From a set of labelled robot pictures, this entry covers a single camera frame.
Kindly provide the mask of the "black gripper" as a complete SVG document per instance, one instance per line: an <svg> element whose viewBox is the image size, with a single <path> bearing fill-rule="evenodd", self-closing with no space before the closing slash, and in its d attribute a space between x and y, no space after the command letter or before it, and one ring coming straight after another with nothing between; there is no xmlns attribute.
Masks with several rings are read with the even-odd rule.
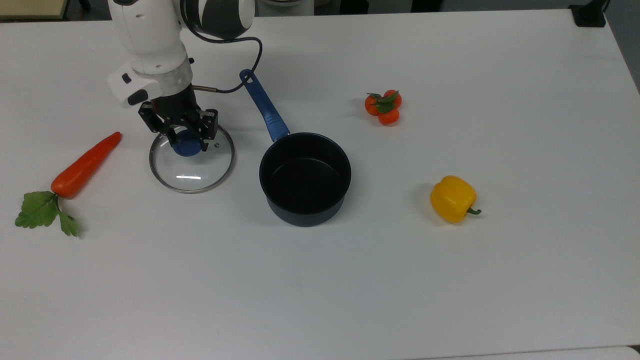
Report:
<svg viewBox="0 0 640 360"><path fill-rule="evenodd" d="M138 114L151 132L166 137L170 145L174 145L177 139L173 125L182 123L182 119L192 126L192 132L198 137L202 152L208 150L208 141L217 136L218 111L214 108L203 110L199 107L192 84L174 95L144 101L138 109Z"/></svg>

